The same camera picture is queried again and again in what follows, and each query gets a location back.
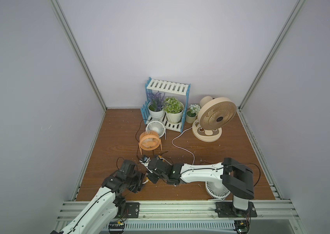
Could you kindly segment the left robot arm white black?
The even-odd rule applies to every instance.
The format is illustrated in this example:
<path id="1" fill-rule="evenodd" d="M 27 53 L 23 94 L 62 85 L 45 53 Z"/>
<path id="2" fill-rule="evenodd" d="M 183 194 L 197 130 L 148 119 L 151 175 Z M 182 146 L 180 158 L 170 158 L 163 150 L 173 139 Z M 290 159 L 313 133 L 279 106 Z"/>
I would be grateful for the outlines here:
<path id="1" fill-rule="evenodd" d="M 98 234 L 117 215 L 124 214 L 126 199 L 122 193 L 142 190 L 144 173 L 136 169 L 136 163 L 125 160 L 119 170 L 104 179 L 89 204 L 61 231 L 53 234 Z"/>

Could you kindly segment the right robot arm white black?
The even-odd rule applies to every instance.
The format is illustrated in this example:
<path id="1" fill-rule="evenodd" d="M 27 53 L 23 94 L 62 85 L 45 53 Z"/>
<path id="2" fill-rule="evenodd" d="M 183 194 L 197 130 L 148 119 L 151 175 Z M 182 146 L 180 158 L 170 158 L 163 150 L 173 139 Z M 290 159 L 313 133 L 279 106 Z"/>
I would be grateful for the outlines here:
<path id="1" fill-rule="evenodd" d="M 223 162 L 210 165 L 185 163 L 169 164 L 161 159 L 143 156 L 140 163 L 145 166 L 152 183 L 164 180 L 169 185 L 192 182 L 211 182 L 217 188 L 226 188 L 233 195 L 233 210 L 247 212 L 249 201 L 254 198 L 253 171 L 242 163 L 225 158 Z"/>

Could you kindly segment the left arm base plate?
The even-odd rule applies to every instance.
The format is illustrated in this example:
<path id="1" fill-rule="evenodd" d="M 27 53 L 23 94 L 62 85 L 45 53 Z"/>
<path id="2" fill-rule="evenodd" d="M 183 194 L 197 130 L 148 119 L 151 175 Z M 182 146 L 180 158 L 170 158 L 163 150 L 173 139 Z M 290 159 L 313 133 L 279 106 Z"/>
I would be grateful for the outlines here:
<path id="1" fill-rule="evenodd" d="M 139 217 L 139 202 L 125 202 L 118 206 L 118 213 L 115 218 L 138 218 Z"/>

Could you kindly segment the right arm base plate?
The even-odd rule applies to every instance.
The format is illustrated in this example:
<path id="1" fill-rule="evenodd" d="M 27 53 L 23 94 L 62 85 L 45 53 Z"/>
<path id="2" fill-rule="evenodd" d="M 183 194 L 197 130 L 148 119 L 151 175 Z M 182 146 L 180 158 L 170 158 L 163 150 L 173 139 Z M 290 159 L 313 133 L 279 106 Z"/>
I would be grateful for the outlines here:
<path id="1" fill-rule="evenodd" d="M 246 211 L 237 209 L 233 206 L 232 201 L 222 201 L 215 203 L 215 212 L 219 218 L 247 218 L 247 217 L 258 217 L 254 204 L 248 202 L 248 209 Z"/>

